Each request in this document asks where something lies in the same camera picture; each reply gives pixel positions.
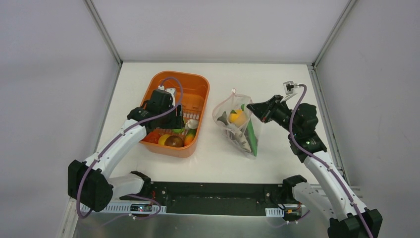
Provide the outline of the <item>clear zip top bag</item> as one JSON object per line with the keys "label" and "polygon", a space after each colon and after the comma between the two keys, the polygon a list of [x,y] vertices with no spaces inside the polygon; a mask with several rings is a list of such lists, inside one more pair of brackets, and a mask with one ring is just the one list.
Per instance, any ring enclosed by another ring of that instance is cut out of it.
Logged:
{"label": "clear zip top bag", "polygon": [[247,108],[252,103],[250,96],[239,94],[233,88],[230,95],[213,109],[212,119],[226,141],[248,158],[255,159],[259,152],[261,126]]}

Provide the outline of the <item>orange fruit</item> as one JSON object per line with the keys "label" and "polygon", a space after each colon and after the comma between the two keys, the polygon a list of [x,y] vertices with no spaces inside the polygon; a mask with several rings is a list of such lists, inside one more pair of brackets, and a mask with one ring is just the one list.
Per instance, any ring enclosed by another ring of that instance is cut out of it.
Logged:
{"label": "orange fruit", "polygon": [[228,121],[236,127],[242,127],[248,121],[248,116],[242,110],[231,110]]}

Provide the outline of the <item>green lime fruit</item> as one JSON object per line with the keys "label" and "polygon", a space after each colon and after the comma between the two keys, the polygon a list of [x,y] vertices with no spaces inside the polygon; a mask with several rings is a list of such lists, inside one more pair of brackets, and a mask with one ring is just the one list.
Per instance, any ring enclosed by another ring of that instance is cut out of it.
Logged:
{"label": "green lime fruit", "polygon": [[179,129],[172,129],[174,133],[182,134],[185,131],[185,128],[179,128]]}

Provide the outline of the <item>grey toy fish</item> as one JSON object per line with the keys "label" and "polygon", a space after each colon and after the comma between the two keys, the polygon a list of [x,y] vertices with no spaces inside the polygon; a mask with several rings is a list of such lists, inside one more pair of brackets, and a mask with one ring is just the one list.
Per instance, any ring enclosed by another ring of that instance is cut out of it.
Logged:
{"label": "grey toy fish", "polygon": [[245,136],[245,132],[235,124],[228,121],[226,112],[223,112],[222,115],[217,118],[216,122],[220,128],[225,131],[227,138],[229,138],[235,145],[241,148],[244,152],[252,152],[250,144]]}

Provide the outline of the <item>white mushroom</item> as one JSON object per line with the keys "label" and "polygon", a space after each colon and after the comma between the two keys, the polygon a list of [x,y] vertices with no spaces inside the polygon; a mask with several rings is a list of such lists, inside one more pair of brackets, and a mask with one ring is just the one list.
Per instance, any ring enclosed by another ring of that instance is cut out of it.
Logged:
{"label": "white mushroom", "polygon": [[199,126],[199,121],[197,119],[188,119],[185,122],[185,128],[187,130],[191,130],[191,129],[197,129]]}

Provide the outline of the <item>yellow lemon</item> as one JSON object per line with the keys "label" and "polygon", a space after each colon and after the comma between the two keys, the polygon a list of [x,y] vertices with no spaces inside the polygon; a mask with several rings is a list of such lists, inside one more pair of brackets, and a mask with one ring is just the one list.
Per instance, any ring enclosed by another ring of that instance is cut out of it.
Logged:
{"label": "yellow lemon", "polygon": [[166,140],[170,137],[170,134],[163,134],[159,139],[158,139],[158,145],[165,145]]}

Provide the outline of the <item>small orange tangerine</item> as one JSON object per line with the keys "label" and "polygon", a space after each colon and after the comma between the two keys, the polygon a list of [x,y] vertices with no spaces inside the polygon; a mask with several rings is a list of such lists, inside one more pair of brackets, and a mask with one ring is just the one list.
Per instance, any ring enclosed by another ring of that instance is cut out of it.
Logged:
{"label": "small orange tangerine", "polygon": [[184,146],[190,145],[194,141],[195,136],[194,132],[189,131],[184,138]]}

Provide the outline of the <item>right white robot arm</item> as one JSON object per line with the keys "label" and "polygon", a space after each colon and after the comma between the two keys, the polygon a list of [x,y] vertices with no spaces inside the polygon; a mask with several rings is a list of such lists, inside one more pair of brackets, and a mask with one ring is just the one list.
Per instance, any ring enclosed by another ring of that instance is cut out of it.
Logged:
{"label": "right white robot arm", "polygon": [[330,238],[376,238],[383,217],[369,209],[352,191],[334,165],[327,148],[315,131],[318,123],[316,106],[298,102],[289,109],[280,95],[246,107],[261,122],[274,121],[289,131],[292,152],[313,174],[325,196],[315,191],[301,176],[284,182],[281,197],[287,203],[299,201],[324,219]]}

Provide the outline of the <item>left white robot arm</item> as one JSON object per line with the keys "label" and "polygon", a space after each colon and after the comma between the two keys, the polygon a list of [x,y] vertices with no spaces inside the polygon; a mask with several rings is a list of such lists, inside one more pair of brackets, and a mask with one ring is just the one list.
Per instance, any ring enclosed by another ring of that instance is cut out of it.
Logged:
{"label": "left white robot arm", "polygon": [[176,89],[158,87],[148,100],[127,115],[114,137],[84,161],[74,160],[68,166],[67,193],[90,210],[99,212],[113,199],[133,194],[138,200],[150,197],[150,178],[138,171],[111,177],[119,162],[155,129],[182,128],[182,105],[175,100]]}

